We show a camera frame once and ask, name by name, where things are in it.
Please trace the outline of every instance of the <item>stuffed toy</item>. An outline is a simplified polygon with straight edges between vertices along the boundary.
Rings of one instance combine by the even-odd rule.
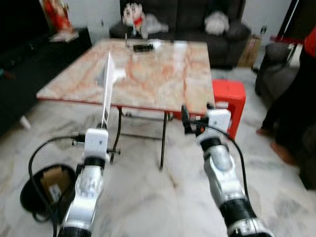
[[[229,29],[228,17],[221,11],[215,11],[205,19],[205,31],[220,36]]]
[[[143,39],[147,39],[148,34],[168,32],[169,30],[169,27],[161,24],[154,15],[145,15],[142,5],[136,3],[128,3],[126,5],[122,21],[125,25],[133,27],[132,34],[134,36],[139,33]]]

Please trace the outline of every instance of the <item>metal table leg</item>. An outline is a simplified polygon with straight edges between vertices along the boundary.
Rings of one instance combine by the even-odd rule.
[[[118,132],[117,132],[117,137],[114,142],[113,151],[116,150],[117,144],[119,142],[121,122],[122,122],[122,107],[118,107]],[[113,163],[113,160],[114,160],[114,153],[111,154],[111,163]]]
[[[165,137],[166,137],[167,118],[168,118],[168,113],[167,113],[167,112],[164,112],[163,131],[162,131],[162,143],[161,143],[160,171],[163,169],[164,141],[165,141]]]

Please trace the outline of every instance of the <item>cardboard box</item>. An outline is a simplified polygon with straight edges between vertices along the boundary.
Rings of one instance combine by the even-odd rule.
[[[258,36],[251,36],[248,40],[239,61],[238,67],[252,68],[258,57],[258,52],[261,46],[261,39]]]
[[[40,182],[50,203],[57,202],[71,185],[68,171],[62,170],[60,166],[44,172]]]

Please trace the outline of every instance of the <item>dark gray sofa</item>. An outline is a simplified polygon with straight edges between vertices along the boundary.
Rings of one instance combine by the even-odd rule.
[[[168,33],[149,35],[150,39],[203,41],[208,45],[212,67],[235,67],[247,44],[250,30],[241,23],[245,0],[229,0],[226,14],[230,29],[223,36],[205,33],[204,19],[214,0],[120,0],[121,16],[128,2],[141,3],[145,13],[154,14],[158,20],[169,26]],[[122,21],[110,28],[111,38],[131,37],[131,27]]]

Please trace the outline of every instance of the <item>white wall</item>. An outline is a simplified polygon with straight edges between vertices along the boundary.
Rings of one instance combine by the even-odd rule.
[[[261,28],[266,25],[265,44],[270,36],[278,34],[290,4],[291,0],[246,0],[242,21],[256,35],[260,35]]]
[[[119,0],[64,0],[75,27],[88,27],[92,43],[109,37],[109,28],[120,20]]]

